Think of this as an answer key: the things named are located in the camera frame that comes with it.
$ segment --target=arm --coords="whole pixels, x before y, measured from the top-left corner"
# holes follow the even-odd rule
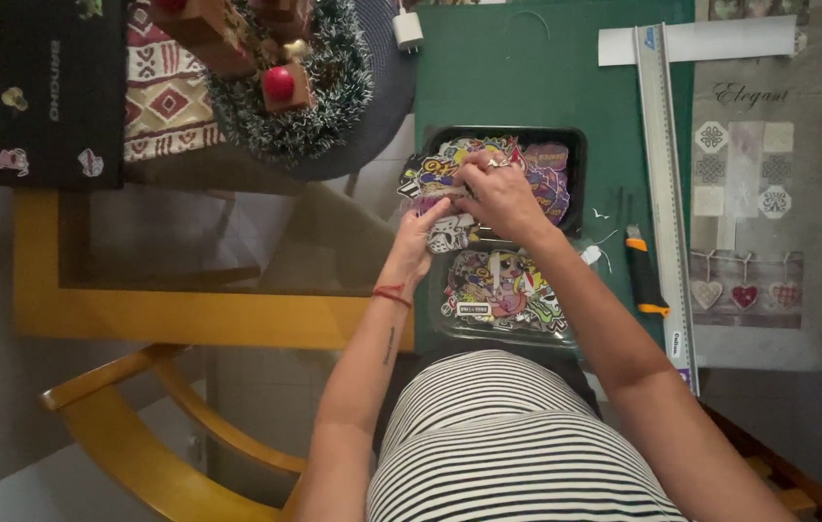
[[[521,170],[489,167],[491,154],[466,159],[456,183],[468,184],[479,201],[456,204],[533,255],[627,437],[669,498],[701,522],[794,521],[701,409],[662,350],[543,216]]]
[[[443,200],[424,216],[405,215],[377,288],[401,285],[400,296],[414,299],[417,282],[430,268],[427,231],[450,207]],[[295,520],[366,519],[372,437],[409,312],[391,299],[370,299],[324,387]]]

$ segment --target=black laptop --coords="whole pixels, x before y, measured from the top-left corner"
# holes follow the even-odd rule
[[[0,185],[123,185],[127,6],[0,0]]]

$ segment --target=tinsel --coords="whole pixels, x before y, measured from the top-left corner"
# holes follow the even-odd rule
[[[257,35],[266,38],[247,0],[234,3]],[[232,143],[247,147],[262,160],[293,166],[303,158],[316,158],[344,144],[344,136],[372,99],[369,48],[352,0],[318,0],[312,31],[312,53],[302,64],[312,79],[315,109],[269,113],[258,75],[225,80],[207,74],[208,93],[221,131]],[[257,61],[261,71],[271,67],[260,56]]]

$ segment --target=pile of stickers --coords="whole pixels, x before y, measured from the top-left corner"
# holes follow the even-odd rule
[[[468,187],[453,186],[453,174],[459,170],[463,158],[479,150],[499,150],[512,164],[519,165],[544,215],[554,225],[566,215],[569,192],[565,169],[569,149],[559,143],[543,143],[521,150],[514,136],[460,137],[443,143],[433,156],[412,154],[402,169],[398,193],[411,200],[419,213],[426,212],[442,198],[473,197]],[[428,248],[434,254],[466,248],[470,241],[478,239],[478,229],[469,214],[444,217],[430,230]]]
[[[440,306],[446,317],[498,330],[558,333],[568,327],[553,289],[527,255],[464,250],[447,279],[449,298]]]

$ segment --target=wrist tattoo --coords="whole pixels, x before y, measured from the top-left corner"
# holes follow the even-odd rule
[[[395,340],[395,327],[389,330],[389,347],[385,350],[385,359],[382,360],[382,366],[389,365],[389,357],[392,355],[392,344]]]

